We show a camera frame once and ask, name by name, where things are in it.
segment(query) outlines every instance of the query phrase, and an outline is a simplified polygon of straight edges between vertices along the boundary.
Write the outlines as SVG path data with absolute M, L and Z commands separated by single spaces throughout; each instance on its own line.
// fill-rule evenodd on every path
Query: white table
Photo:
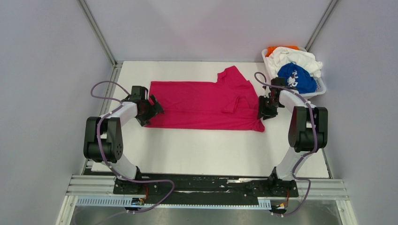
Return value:
M 133 85 L 150 87 L 151 81 L 212 81 L 217 73 L 235 65 L 250 80 L 258 95 L 265 91 L 253 77 L 265 72 L 263 63 L 125 61 L 118 83 L 127 90 Z M 114 98 L 126 94 L 116 88 Z M 118 103 L 113 102 L 111 109 Z M 279 108 L 278 116 L 263 121 L 265 132 L 190 130 L 141 127 L 130 120 L 122 127 L 124 154 L 143 173 L 179 173 L 239 176 L 269 176 L 284 157 L 291 114 Z M 93 171 L 109 171 L 94 163 Z M 320 151 L 301 167 L 298 176 L 327 178 L 328 170 Z

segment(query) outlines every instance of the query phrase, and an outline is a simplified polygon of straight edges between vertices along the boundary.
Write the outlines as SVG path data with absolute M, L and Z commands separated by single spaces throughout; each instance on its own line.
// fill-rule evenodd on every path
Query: white cloth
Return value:
M 312 53 L 286 47 L 277 47 L 267 59 L 271 79 L 278 77 L 278 71 L 284 65 L 293 62 L 301 66 L 313 77 L 321 77 L 322 62 L 317 62 Z

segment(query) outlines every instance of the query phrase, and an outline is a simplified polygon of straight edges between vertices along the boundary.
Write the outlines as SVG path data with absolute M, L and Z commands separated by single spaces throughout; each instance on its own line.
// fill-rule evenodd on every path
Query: gray wall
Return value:
M 117 60 L 262 61 L 305 46 L 330 0 L 87 0 Z
M 360 225 L 397 224 L 398 1 L 343 0 L 312 52 L 328 88 L 326 154 Z
M 54 224 L 110 63 L 77 1 L 2 1 L 0 73 L 0 224 Z

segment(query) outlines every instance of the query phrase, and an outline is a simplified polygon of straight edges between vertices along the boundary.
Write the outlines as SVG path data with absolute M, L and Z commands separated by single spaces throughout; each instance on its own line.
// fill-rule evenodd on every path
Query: laundry basket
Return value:
M 306 50 L 304 48 L 299 47 L 299 49 L 306 52 Z M 268 49 L 264 49 L 264 50 L 262 50 L 261 55 L 262 55 L 262 58 L 264 59 L 265 70 L 266 70 L 265 77 L 267 78 L 267 83 L 271 84 L 271 76 L 270 76 L 271 70 L 268 67 L 268 63 L 267 63 L 267 60 L 265 57 L 267 55 L 267 53 L 268 53 Z M 316 91 L 312 92 L 312 93 L 301 94 L 302 97 L 309 99 L 313 96 L 322 95 L 326 92 L 326 87 L 325 87 L 325 84 L 323 83 L 322 78 L 314 77 L 314 80 L 316 82 Z

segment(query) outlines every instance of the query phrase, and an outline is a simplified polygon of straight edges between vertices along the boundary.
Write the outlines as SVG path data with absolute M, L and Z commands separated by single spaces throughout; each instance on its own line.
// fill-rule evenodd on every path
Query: orange cloth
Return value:
M 267 54 L 265 55 L 265 57 L 268 57 L 277 47 L 280 47 L 280 46 L 268 47 L 268 52 L 267 52 Z M 297 46 L 282 46 L 282 47 L 300 50 Z

